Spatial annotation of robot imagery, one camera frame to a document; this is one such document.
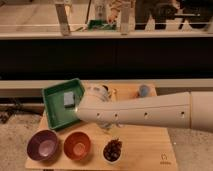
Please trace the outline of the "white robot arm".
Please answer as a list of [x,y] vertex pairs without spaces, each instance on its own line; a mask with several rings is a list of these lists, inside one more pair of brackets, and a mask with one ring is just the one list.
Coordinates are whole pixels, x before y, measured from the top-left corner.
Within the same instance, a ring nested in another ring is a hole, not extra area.
[[97,124],[188,128],[213,133],[213,92],[174,94],[109,101],[106,91],[91,87],[76,115]]

